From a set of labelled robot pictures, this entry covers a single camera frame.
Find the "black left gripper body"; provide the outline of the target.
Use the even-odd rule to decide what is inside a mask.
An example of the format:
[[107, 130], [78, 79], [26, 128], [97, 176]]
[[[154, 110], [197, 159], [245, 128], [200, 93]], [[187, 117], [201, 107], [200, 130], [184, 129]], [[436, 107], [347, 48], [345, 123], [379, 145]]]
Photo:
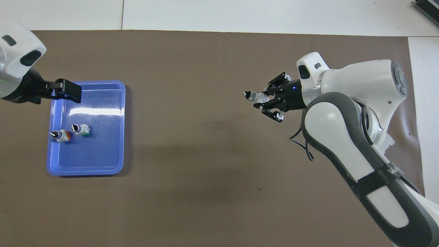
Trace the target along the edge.
[[39, 72], [30, 69], [21, 79], [18, 87], [10, 94], [2, 97], [3, 100], [11, 103], [33, 103], [41, 104], [41, 98], [38, 96], [43, 89], [43, 79]]

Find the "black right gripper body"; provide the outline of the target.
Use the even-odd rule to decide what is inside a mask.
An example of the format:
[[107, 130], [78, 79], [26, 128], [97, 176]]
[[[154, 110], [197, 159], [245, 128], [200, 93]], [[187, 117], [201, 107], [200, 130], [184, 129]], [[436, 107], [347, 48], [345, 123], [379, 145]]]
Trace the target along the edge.
[[278, 103], [275, 103], [275, 108], [280, 111], [300, 110], [306, 108], [302, 97], [302, 86], [300, 80], [290, 80], [276, 85], [282, 91], [275, 94], [276, 98], [280, 98]]

